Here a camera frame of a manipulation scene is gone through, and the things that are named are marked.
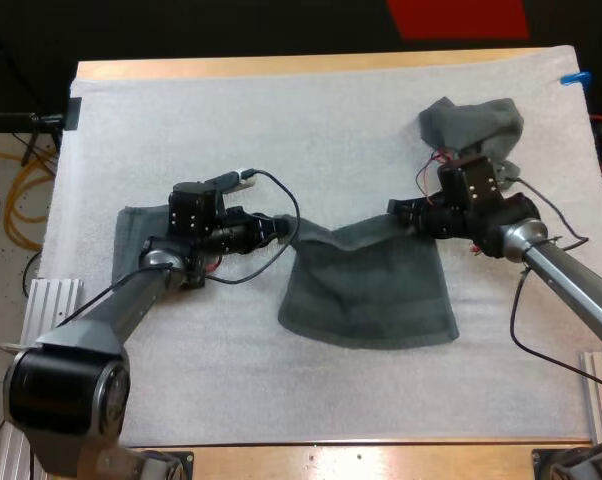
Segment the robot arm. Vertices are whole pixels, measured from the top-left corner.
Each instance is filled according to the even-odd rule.
[[[130,391],[123,344],[168,291],[202,288],[210,259],[249,253],[288,234],[285,221],[225,209],[223,194],[254,173],[178,184],[164,237],[146,241],[139,270],[77,320],[62,322],[18,353],[4,381],[4,416],[23,431],[43,469],[90,479],[179,480],[174,457],[119,448]]]
[[[503,198],[489,159],[464,158],[439,168],[442,190],[430,199],[391,200],[388,213],[435,238],[467,238],[487,256],[523,262],[602,341],[602,278],[548,239],[534,204]],[[552,480],[602,480],[602,444],[564,452]]]

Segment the black cylindrical joint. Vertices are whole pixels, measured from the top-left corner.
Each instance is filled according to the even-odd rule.
[[[112,357],[45,348],[25,352],[14,367],[9,408],[17,424],[83,434],[92,421],[97,382]]]
[[[202,240],[202,250],[208,255],[245,253],[254,248],[253,235],[245,225],[216,228]]]

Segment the blue clip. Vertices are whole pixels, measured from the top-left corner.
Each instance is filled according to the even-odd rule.
[[[580,83],[583,85],[583,90],[587,90],[592,83],[592,74],[590,72],[579,72],[561,77],[561,85],[571,85],[573,83]]]

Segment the gray towel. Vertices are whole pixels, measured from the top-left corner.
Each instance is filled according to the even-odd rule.
[[[501,188],[511,185],[506,177],[519,175],[519,167],[506,160],[523,132],[523,117],[511,98],[456,106],[443,97],[419,114],[419,123],[421,139],[432,148],[490,158]]]
[[[279,309],[287,329],[350,348],[411,348],[459,336],[434,240],[395,217],[333,232],[302,220],[292,246],[297,256]]]
[[[143,243],[168,231],[168,206],[125,207],[117,215],[112,257],[112,283],[139,268]]]

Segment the wooden table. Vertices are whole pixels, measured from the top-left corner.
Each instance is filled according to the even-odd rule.
[[[539,49],[458,50],[294,57],[81,62],[77,78],[165,79],[354,71],[477,63]],[[197,480],[529,480],[535,448],[587,446],[574,439],[433,439],[317,445],[187,447]]]

